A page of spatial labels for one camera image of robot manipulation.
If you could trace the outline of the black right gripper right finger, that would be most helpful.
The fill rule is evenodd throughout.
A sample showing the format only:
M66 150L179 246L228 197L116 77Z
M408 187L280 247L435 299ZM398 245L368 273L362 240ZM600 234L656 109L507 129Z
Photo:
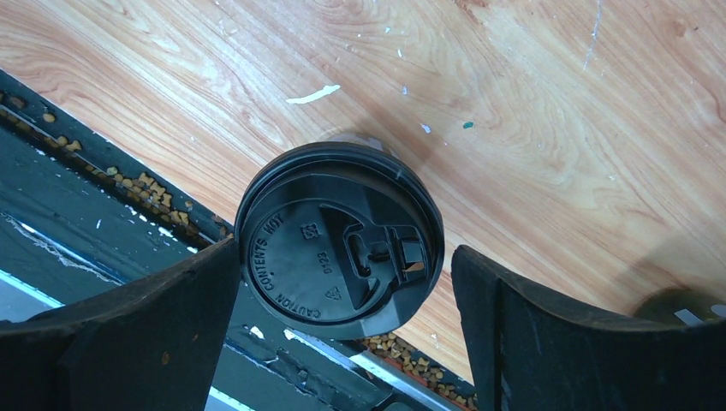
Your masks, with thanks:
M463 245L451 277L482 410L725 407L725 320L677 326L613 313Z

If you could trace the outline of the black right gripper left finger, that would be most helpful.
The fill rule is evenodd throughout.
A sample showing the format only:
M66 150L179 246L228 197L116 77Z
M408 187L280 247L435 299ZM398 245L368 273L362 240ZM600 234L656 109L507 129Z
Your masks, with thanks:
M83 301L1 323L4 410L201 410L240 287L232 239Z

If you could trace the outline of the clear brown plastic cup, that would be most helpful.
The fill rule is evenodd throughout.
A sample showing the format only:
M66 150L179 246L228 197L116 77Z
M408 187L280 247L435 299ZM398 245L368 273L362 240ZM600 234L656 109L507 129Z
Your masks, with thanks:
M646 297L635 318L677 326L725 320L725 301L700 289L669 288Z

